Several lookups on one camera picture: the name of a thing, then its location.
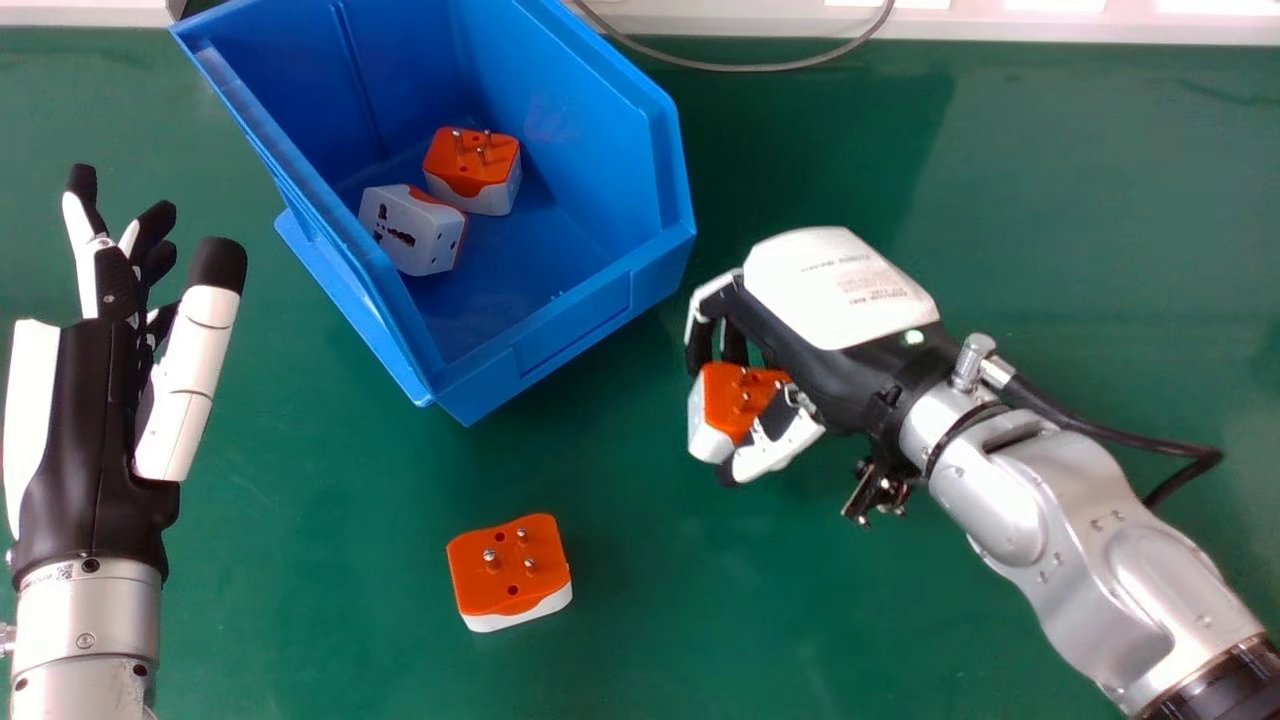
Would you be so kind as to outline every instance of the adapter in robotic hand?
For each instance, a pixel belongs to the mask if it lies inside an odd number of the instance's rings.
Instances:
[[[1280,719],[1280,653],[1204,552],[1151,511],[1220,451],[1062,409],[992,338],[956,342],[924,288],[845,228],[758,243],[694,292],[685,345],[689,450],[722,484],[781,470],[823,434],[865,434],[844,514],[869,527],[872,509],[902,515],[927,491],[1126,716]],[[750,345],[768,370],[748,369]],[[1190,462],[1143,502],[1101,442]]]
[[[178,519],[247,259],[234,241],[205,238],[182,299],[148,310],[177,260],[174,206],[151,206],[116,243],[93,168],[76,165],[61,208],[83,319],[14,325],[4,409],[18,592],[17,624],[3,628],[9,716],[138,720],[154,717],[160,536]]]

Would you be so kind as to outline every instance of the blue plastic bin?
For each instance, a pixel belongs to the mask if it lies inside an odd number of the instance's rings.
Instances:
[[[275,228],[417,405],[470,425],[675,292],[676,108],[557,0],[233,0],[173,27],[284,197]],[[504,218],[401,275],[355,217],[440,126],[524,143]]]

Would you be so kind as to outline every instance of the robotic hand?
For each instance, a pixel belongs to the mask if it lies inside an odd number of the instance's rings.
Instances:
[[[749,341],[769,369],[749,368]],[[741,269],[694,292],[685,343],[698,378],[689,450],[723,484],[786,468],[824,433],[864,433],[872,456],[844,514],[869,527],[873,507],[902,515],[913,489],[928,491],[1125,715],[1280,719],[1280,655],[1265,629],[1151,512],[1217,450],[1064,410],[989,337],[952,340],[929,295],[844,228],[758,243]],[[1192,462],[1144,503],[1098,441]]]
[[[76,165],[63,217],[84,319],[14,325],[3,446],[14,719],[155,717],[160,534],[178,519],[244,287],[244,249],[210,237],[182,300],[147,311],[177,259],[174,206],[154,205],[115,243],[96,201],[93,168]]]

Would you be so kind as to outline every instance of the robotic arm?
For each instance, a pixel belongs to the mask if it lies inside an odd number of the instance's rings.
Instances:
[[[925,489],[1126,716],[1280,719],[1280,653],[1212,561],[1151,512],[1217,450],[1061,409],[989,337],[957,343],[929,295],[845,228],[758,243],[694,292],[685,342],[689,448],[722,484],[781,470],[826,433],[867,434],[844,515],[869,527],[872,509],[902,515]],[[749,369],[749,343],[769,369]],[[1192,462],[1144,503],[1100,441]]]
[[[5,560],[18,592],[17,625],[4,628],[9,716],[154,719],[160,536],[178,519],[247,259],[206,238],[182,300],[148,311],[177,260],[165,240],[174,206],[154,205],[113,242],[88,165],[72,169],[61,205],[83,320],[14,325],[5,400]]]

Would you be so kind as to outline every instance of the white wall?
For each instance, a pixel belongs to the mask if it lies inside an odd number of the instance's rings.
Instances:
[[[632,33],[852,36],[879,0],[589,0]],[[1280,45],[1280,0],[899,0],[882,37]]]

